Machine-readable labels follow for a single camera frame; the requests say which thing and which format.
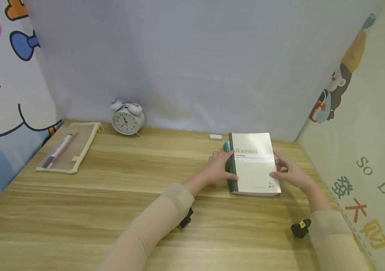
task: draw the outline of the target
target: alarm clock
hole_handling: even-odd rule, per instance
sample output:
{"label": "alarm clock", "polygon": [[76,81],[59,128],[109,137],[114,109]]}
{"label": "alarm clock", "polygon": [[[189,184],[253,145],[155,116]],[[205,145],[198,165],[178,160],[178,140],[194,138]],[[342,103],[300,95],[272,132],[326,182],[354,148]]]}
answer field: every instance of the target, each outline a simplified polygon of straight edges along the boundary
{"label": "alarm clock", "polygon": [[112,102],[111,110],[113,128],[121,134],[138,134],[139,129],[144,126],[143,108],[129,98],[117,98]]}

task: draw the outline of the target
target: orange hat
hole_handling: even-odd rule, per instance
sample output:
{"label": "orange hat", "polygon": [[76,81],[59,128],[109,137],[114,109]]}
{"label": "orange hat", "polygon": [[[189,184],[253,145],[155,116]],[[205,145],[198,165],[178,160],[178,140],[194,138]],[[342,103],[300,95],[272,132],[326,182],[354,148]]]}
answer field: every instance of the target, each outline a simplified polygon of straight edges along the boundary
{"label": "orange hat", "polygon": [[363,57],[364,47],[366,46],[366,32],[361,29],[355,37],[355,40],[349,46],[342,59],[342,63],[352,73],[360,65],[361,58]]}

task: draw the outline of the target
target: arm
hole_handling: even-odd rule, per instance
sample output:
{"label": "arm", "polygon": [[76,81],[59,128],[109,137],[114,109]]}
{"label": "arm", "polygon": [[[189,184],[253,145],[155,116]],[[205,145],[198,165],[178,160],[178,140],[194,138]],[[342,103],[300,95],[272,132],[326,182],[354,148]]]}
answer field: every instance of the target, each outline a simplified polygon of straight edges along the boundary
{"label": "arm", "polygon": [[125,229],[98,270],[143,270],[153,248],[179,225],[187,215],[194,197],[205,186],[221,179],[237,179],[236,175],[224,170],[232,154],[214,152],[202,172],[182,184],[176,183],[167,188]]}
{"label": "arm", "polygon": [[332,209],[321,188],[314,183],[306,195],[312,211],[310,238],[322,270],[369,270],[346,221]]}
{"label": "arm", "polygon": [[309,200],[312,225],[309,228],[312,244],[322,270],[369,270],[352,232],[339,211],[334,211],[324,192],[295,162],[275,153],[277,172],[272,177],[287,180],[303,191]]}

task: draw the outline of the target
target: black clip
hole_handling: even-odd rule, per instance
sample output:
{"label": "black clip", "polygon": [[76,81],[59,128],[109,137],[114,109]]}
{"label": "black clip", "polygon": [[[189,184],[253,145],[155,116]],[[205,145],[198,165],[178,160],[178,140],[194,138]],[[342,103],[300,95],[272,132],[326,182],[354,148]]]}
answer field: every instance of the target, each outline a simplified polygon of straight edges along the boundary
{"label": "black clip", "polygon": [[292,230],[293,236],[296,238],[304,238],[309,233],[309,226],[312,224],[310,218],[304,219],[299,223],[293,224],[290,229]]}
{"label": "black clip", "polygon": [[193,214],[193,209],[190,208],[189,211],[188,211],[188,214],[186,215],[186,217],[179,224],[179,226],[181,228],[185,228],[185,226],[188,225],[191,222],[192,214]]}

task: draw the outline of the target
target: forearm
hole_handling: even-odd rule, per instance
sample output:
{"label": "forearm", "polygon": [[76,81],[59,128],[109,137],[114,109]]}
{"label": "forearm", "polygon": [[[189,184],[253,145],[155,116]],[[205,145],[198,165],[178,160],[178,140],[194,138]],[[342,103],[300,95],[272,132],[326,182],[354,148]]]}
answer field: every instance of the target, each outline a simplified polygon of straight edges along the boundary
{"label": "forearm", "polygon": [[333,210],[327,196],[313,179],[306,188],[302,189],[302,191],[309,200],[310,211],[312,213]]}
{"label": "forearm", "polygon": [[312,211],[309,228],[312,244],[322,270],[364,271],[366,262],[339,211],[334,211],[327,196],[313,181],[303,189]]}
{"label": "forearm", "polygon": [[124,230],[98,270],[143,270],[150,252],[179,225],[193,201],[186,186],[174,184],[166,189]]}
{"label": "forearm", "polygon": [[182,185],[188,189],[193,197],[196,197],[208,182],[206,176],[201,172],[187,179]]}

